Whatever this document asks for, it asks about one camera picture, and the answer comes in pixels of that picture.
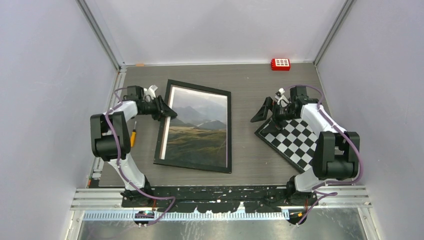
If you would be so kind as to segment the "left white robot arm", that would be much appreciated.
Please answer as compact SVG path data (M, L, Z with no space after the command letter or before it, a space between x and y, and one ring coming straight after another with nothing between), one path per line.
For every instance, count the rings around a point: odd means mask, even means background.
M137 115L149 115L155 121L174 119L172 110L160 95L156 85L144 88L125 87L126 94L117 96L117 103L104 113L90 117L90 142L93 155L111 165L124 183L122 196L148 207L153 200L170 201L173 196L154 196L147 177L136 166L131 156L132 138L127 122Z

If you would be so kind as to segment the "landscape photo print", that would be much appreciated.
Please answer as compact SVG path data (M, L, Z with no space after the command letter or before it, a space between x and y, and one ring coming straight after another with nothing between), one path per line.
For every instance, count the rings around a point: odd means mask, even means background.
M228 97L172 85L168 105L177 117L165 121L160 159L226 168Z

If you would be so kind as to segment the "black picture frame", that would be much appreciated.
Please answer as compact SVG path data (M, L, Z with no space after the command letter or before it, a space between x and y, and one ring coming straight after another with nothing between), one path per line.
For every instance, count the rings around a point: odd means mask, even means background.
M230 174L231 92L170 79L165 103L177 116L160 120L154 164Z

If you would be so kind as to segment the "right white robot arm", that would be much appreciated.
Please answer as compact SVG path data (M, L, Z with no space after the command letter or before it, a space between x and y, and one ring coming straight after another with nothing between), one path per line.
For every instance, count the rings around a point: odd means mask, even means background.
M280 88L275 97L266 97L250 122L267 119L275 125L275 133L281 133L287 121L301 120L308 124L317 137L311 158L311 168L294 175L286 183L285 198L291 205L299 205L314 190L325 185L353 185L363 175L364 166L360 155L360 137L337 124L322 106L324 96L311 98L307 85Z

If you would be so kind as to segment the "orange handled screwdriver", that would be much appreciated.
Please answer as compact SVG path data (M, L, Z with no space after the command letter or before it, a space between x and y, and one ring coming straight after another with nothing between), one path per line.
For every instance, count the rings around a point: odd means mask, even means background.
M130 147L134 147L137 135L137 121L134 122L134 126L130 136Z

